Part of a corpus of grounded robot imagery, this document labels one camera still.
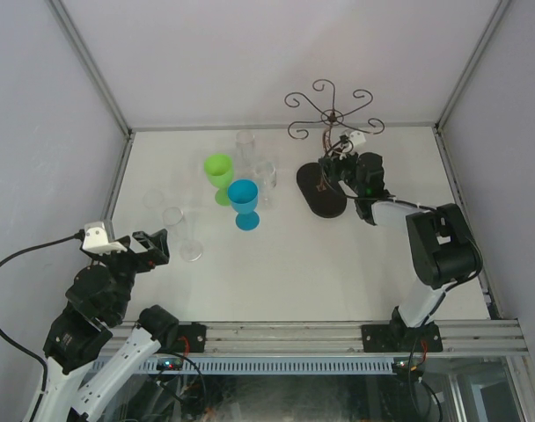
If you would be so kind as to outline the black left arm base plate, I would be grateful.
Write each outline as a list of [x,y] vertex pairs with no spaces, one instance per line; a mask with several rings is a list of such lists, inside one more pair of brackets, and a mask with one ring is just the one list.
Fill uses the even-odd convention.
[[203,353],[206,345],[206,335],[207,326],[204,324],[176,325],[165,334],[165,344],[158,349],[158,352],[184,355]]

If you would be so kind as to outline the green plastic wine glass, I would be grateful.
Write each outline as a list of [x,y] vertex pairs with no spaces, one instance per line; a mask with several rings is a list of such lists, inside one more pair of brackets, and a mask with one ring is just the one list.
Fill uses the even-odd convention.
[[231,202],[227,192],[234,175],[231,157],[225,154],[208,156],[204,162],[204,171],[210,184],[217,189],[216,203],[228,207]]

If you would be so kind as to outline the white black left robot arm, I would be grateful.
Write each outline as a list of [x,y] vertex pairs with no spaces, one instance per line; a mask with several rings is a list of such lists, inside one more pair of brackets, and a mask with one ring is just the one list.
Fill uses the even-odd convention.
[[66,306],[51,324],[43,346],[46,373],[28,421],[96,421],[114,395],[152,354],[172,350],[179,320],[158,305],[144,309],[120,349],[87,384],[82,381],[106,343],[123,323],[136,275],[168,264],[168,232],[137,231],[113,240],[104,222],[76,235],[93,259],[67,290]]

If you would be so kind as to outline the blue plastic wine glass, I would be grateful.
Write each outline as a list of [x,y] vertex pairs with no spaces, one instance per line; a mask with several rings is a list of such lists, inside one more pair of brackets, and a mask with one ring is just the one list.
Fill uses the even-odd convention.
[[237,213],[236,226],[243,231],[256,229],[260,224],[260,217],[256,212],[258,186],[250,179],[239,179],[231,183],[227,195],[231,207]]

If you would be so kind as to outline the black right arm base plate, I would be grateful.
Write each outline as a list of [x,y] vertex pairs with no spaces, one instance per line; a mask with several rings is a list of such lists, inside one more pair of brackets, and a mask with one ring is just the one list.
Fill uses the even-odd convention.
[[393,327],[391,324],[364,324],[361,326],[363,350],[366,353],[400,353],[443,351],[439,327],[428,324],[422,328]]

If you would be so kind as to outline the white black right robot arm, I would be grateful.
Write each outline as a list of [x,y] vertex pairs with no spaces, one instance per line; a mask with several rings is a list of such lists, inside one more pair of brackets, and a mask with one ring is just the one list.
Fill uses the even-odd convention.
[[376,153],[326,153],[319,167],[329,188],[343,183],[353,192],[348,197],[363,221],[407,236],[416,282],[394,309],[387,335],[396,348],[413,349],[421,332],[433,325],[447,293],[482,271],[483,257],[461,208],[455,203],[424,206],[398,199],[385,187],[383,158]]

